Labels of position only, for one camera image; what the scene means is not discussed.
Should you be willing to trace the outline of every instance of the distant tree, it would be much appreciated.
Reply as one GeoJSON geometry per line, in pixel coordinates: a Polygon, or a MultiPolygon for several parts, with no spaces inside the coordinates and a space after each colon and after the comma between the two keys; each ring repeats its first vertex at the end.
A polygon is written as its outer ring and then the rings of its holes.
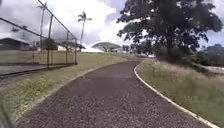
{"type": "Polygon", "coordinates": [[[83,21],[82,33],[81,33],[81,39],[80,39],[80,46],[82,46],[82,39],[83,39],[83,35],[84,35],[85,23],[86,23],[86,21],[91,21],[92,18],[88,18],[85,12],[82,12],[82,14],[78,15],[78,17],[79,17],[78,22],[83,21]]]}
{"type": "Polygon", "coordinates": [[[126,52],[129,52],[130,51],[130,46],[129,45],[123,45],[122,50],[126,51],[126,52]]]}
{"type": "Polygon", "coordinates": [[[43,41],[43,49],[44,50],[58,50],[58,46],[53,39],[45,39],[43,41]]]}
{"type": "Polygon", "coordinates": [[[22,38],[23,38],[23,40],[26,40],[26,30],[27,30],[27,26],[26,25],[23,25],[22,28],[23,28],[22,38]]]}
{"type": "Polygon", "coordinates": [[[65,41],[60,43],[61,46],[63,46],[66,49],[66,63],[68,62],[68,52],[76,49],[78,47],[77,43],[71,42],[71,41],[65,41]]]}
{"type": "Polygon", "coordinates": [[[104,52],[112,52],[114,49],[120,48],[121,46],[110,43],[110,42],[101,42],[93,45],[93,48],[98,48],[104,52]]]}
{"type": "Polygon", "coordinates": [[[15,28],[14,26],[12,27],[12,32],[16,33],[16,32],[19,32],[19,29],[18,28],[15,28]]]}
{"type": "Polygon", "coordinates": [[[141,51],[142,53],[144,53],[145,55],[149,55],[152,54],[152,45],[150,41],[143,41],[141,42],[141,51]]]}
{"type": "Polygon", "coordinates": [[[224,47],[220,44],[209,46],[197,52],[193,60],[205,66],[224,66],[224,47]]]}
{"type": "Polygon", "coordinates": [[[180,51],[187,56],[196,52],[201,38],[208,41],[208,30],[222,29],[213,8],[205,0],[127,0],[117,21],[127,25],[118,36],[125,35],[125,40],[132,39],[134,43],[141,39],[154,41],[157,51],[166,49],[165,55],[170,58],[180,51]]]}

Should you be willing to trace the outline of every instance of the chain-link fence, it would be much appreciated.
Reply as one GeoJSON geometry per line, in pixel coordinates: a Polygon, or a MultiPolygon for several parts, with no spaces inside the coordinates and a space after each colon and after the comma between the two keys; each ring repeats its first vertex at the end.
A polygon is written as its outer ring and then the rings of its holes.
{"type": "Polygon", "coordinates": [[[32,0],[17,14],[3,13],[13,8],[0,8],[0,75],[77,63],[77,38],[46,3],[32,0]]]}

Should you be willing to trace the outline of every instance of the green lawn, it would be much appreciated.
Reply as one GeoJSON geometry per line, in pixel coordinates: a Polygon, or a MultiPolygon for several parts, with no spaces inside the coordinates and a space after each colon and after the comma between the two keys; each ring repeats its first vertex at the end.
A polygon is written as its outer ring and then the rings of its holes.
{"type": "Polygon", "coordinates": [[[177,104],[224,127],[224,76],[206,77],[190,68],[145,60],[137,73],[177,104]]]}
{"type": "Polygon", "coordinates": [[[70,80],[84,73],[106,65],[126,61],[127,59],[108,54],[79,53],[77,66],[52,71],[23,75],[0,83],[4,97],[4,106],[11,119],[16,121],[25,112],[70,80]]]}

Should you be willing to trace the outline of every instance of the palm tree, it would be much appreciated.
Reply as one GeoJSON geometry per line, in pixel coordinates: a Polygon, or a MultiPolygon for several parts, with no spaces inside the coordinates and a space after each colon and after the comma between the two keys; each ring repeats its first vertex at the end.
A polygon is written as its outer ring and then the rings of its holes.
{"type": "Polygon", "coordinates": [[[82,39],[83,39],[83,35],[84,35],[85,23],[86,23],[86,21],[91,21],[92,18],[87,18],[87,15],[85,12],[82,12],[82,14],[80,14],[78,17],[79,17],[78,22],[83,21],[82,33],[81,33],[81,39],[80,39],[80,46],[82,46],[82,39]]]}
{"type": "Polygon", "coordinates": [[[43,24],[44,24],[44,12],[47,8],[47,2],[44,3],[44,5],[39,5],[37,6],[39,9],[42,10],[42,17],[41,17],[41,25],[40,25],[40,48],[41,48],[41,51],[42,51],[42,44],[43,44],[43,40],[42,40],[42,36],[43,36],[43,24]]]}

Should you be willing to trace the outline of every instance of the curb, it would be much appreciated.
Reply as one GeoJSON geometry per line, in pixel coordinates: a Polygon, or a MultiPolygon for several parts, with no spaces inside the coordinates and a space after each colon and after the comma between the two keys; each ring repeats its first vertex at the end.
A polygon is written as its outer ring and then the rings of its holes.
{"type": "Polygon", "coordinates": [[[134,73],[135,73],[135,75],[138,77],[138,79],[139,79],[142,83],[144,83],[148,88],[150,88],[150,89],[151,89],[152,91],[154,91],[157,95],[159,95],[160,97],[162,97],[163,99],[165,99],[166,101],[168,101],[169,103],[171,103],[171,104],[172,104],[173,106],[175,106],[177,109],[179,109],[179,110],[181,110],[182,112],[184,112],[184,113],[186,113],[186,114],[188,114],[188,115],[194,117],[196,120],[198,120],[198,121],[204,123],[205,125],[207,125],[207,126],[209,126],[209,127],[211,127],[211,128],[220,128],[219,126],[216,126],[215,124],[213,124],[213,123],[211,123],[211,122],[209,122],[209,121],[203,119],[202,117],[200,117],[200,116],[196,115],[195,113],[193,113],[193,112],[187,110],[186,108],[184,108],[184,107],[182,107],[182,106],[176,104],[176,103],[173,102],[171,99],[169,99],[168,97],[164,96],[163,94],[161,94],[160,92],[158,92],[155,88],[153,88],[153,87],[150,86],[148,83],[146,83],[146,82],[145,82],[145,81],[138,75],[138,73],[137,73],[137,71],[136,71],[136,69],[139,67],[140,64],[138,64],[138,65],[135,67],[135,69],[134,69],[134,73]]]}

